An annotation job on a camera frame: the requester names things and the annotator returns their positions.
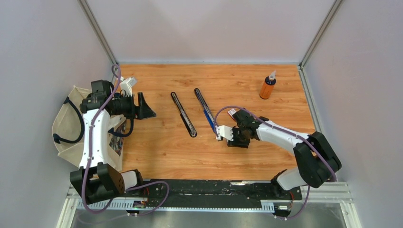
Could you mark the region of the black stapler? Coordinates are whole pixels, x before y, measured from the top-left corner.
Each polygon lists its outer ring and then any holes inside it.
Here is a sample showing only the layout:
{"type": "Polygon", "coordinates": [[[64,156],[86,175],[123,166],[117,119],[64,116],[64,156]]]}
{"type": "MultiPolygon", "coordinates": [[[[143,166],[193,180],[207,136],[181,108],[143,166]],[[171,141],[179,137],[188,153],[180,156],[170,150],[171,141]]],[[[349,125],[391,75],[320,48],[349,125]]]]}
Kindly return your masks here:
{"type": "Polygon", "coordinates": [[[190,121],[185,109],[183,108],[181,102],[179,101],[179,98],[177,96],[177,94],[175,92],[171,92],[171,98],[173,100],[173,102],[175,103],[175,105],[177,106],[179,112],[180,112],[180,117],[189,133],[189,135],[194,138],[197,136],[197,131],[194,128],[192,122],[190,121]]]}

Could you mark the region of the white red staple box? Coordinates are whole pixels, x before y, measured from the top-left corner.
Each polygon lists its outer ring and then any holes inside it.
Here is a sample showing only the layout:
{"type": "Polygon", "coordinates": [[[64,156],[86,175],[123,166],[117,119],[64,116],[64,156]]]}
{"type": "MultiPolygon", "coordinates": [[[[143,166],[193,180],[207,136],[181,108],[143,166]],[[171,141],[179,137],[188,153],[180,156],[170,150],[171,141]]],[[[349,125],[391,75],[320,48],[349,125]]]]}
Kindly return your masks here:
{"type": "Polygon", "coordinates": [[[236,114],[236,110],[234,109],[234,108],[232,108],[232,109],[230,109],[228,112],[227,112],[227,114],[232,118],[232,119],[234,119],[234,115],[236,114]]]}

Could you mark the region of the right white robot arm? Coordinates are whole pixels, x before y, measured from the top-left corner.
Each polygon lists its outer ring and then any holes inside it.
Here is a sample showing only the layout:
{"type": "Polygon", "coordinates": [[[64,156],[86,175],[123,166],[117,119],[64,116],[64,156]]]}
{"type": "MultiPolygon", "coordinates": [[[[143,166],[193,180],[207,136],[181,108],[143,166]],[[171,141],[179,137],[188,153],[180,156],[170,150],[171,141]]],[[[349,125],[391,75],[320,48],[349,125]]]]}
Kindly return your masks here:
{"type": "Polygon", "coordinates": [[[236,126],[217,127],[218,135],[227,140],[229,147],[248,148],[251,139],[256,139],[281,147],[295,157],[296,168],[281,171],[270,181],[275,198],[285,198],[296,187],[319,188],[327,181],[336,181],[342,164],[321,132],[299,133],[242,109],[232,117],[236,126]]]}

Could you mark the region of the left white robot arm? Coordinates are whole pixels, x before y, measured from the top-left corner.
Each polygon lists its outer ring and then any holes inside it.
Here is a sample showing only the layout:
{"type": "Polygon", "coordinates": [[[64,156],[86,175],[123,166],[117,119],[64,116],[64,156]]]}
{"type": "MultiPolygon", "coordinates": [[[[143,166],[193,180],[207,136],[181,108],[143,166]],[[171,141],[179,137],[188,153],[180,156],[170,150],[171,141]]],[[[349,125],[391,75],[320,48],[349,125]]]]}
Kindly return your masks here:
{"type": "Polygon", "coordinates": [[[145,184],[139,170],[121,173],[118,164],[109,153],[109,134],[118,137],[128,133],[112,132],[109,125],[112,116],[123,116],[130,121],[156,117],[156,113],[145,101],[142,92],[137,94],[138,105],[133,95],[122,95],[106,80],[91,83],[91,93],[82,100],[79,108],[83,114],[81,125],[84,131],[84,149],[79,169],[70,173],[70,182],[87,205],[112,200],[127,190],[132,196],[140,197],[145,184]]]}

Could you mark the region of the blue stapler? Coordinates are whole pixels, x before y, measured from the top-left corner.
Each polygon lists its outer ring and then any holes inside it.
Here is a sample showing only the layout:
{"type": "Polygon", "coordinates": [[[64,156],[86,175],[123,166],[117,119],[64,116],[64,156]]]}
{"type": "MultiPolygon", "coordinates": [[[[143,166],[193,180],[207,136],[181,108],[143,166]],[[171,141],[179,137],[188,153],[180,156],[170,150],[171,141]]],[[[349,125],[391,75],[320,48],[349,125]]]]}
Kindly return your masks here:
{"type": "Polygon", "coordinates": [[[205,114],[205,116],[206,116],[206,118],[207,118],[207,120],[208,120],[208,122],[209,122],[210,127],[212,128],[214,134],[215,134],[216,136],[218,136],[218,134],[217,134],[217,127],[216,127],[216,123],[215,123],[215,121],[214,121],[214,117],[213,117],[212,112],[211,112],[210,108],[208,107],[208,105],[207,105],[205,99],[203,98],[203,96],[202,96],[202,94],[201,94],[201,91],[200,91],[198,88],[195,88],[195,89],[194,89],[194,93],[195,93],[195,95],[196,95],[198,101],[199,101],[200,104],[202,105],[203,113],[205,114]]]}

